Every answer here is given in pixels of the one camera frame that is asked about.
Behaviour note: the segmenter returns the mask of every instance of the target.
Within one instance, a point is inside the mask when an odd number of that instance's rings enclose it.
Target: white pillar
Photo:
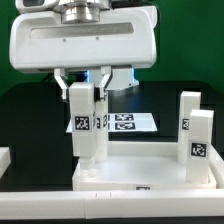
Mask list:
[[[93,168],[97,150],[94,84],[73,83],[69,88],[73,154],[80,157],[80,168]]]
[[[96,162],[107,160],[108,146],[108,97],[96,102],[97,152]]]
[[[208,183],[213,111],[193,110],[190,116],[186,182]]]
[[[193,109],[200,109],[201,93],[184,91],[180,97],[178,157],[179,163],[186,165],[188,153],[188,132],[190,114]]]

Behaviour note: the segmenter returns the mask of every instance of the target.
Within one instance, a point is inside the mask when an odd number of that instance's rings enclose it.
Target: metal bracket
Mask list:
[[[113,77],[113,74],[112,74],[111,66],[101,67],[100,70],[101,70],[103,79],[101,80],[99,87],[96,87],[96,93],[97,93],[96,100],[105,101],[105,96],[106,96],[105,89],[109,85]]]
[[[62,100],[68,102],[68,85],[65,79],[68,79],[65,69],[57,68],[54,70],[54,78],[62,89]]]

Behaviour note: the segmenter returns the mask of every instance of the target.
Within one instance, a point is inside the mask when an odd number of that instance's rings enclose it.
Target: green background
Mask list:
[[[17,83],[45,75],[15,71],[9,63],[9,38],[18,15],[14,0],[0,1],[0,95]],[[154,0],[161,12],[156,29],[158,60],[137,71],[139,80],[197,80],[224,94],[224,0]]]

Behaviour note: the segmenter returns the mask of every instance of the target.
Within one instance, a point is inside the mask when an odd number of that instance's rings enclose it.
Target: white robot body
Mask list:
[[[62,24],[52,11],[23,14],[12,27],[10,61],[24,73],[151,67],[156,23],[154,6],[102,11],[94,24]]]

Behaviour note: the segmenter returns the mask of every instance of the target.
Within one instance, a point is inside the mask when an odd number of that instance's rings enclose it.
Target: black table surface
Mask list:
[[[201,109],[215,111],[212,144],[224,152],[224,96],[203,82],[141,82],[138,91],[110,97],[110,113],[152,113],[155,133],[113,133],[110,140],[176,142],[182,91],[200,91]],[[14,86],[0,97],[0,147],[10,148],[11,164],[0,192],[70,191],[77,158],[72,156],[69,104],[54,83]],[[31,221],[4,221],[4,223]],[[48,220],[32,223],[224,223],[222,217],[103,220]]]

